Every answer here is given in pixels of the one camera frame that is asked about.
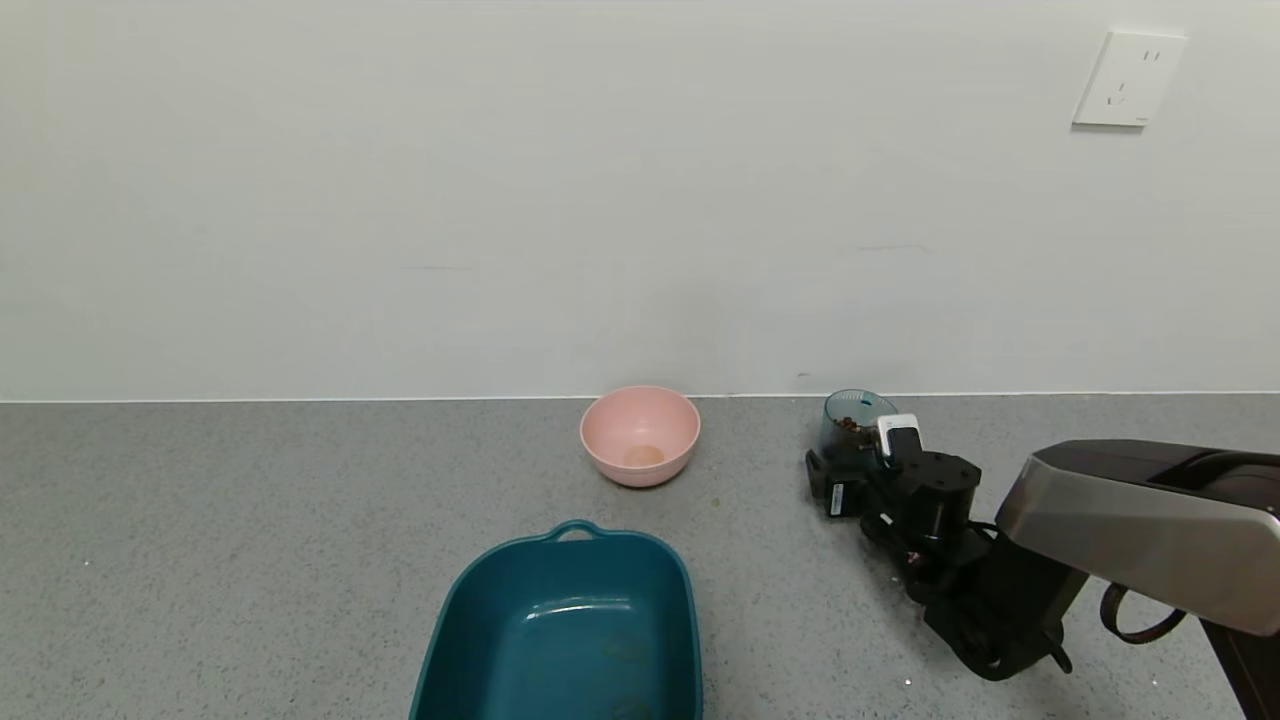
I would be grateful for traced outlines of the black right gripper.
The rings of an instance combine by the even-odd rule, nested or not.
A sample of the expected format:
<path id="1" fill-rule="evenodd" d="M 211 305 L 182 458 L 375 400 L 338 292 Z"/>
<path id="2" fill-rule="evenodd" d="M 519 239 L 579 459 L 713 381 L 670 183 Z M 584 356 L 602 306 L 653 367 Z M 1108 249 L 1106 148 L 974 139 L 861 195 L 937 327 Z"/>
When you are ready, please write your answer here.
<path id="1" fill-rule="evenodd" d="M 820 452 L 805 452 L 806 478 L 813 498 L 824 498 L 828 518 L 863 518 L 886 512 L 891 505 L 892 477 L 881 471 L 833 471 Z"/>

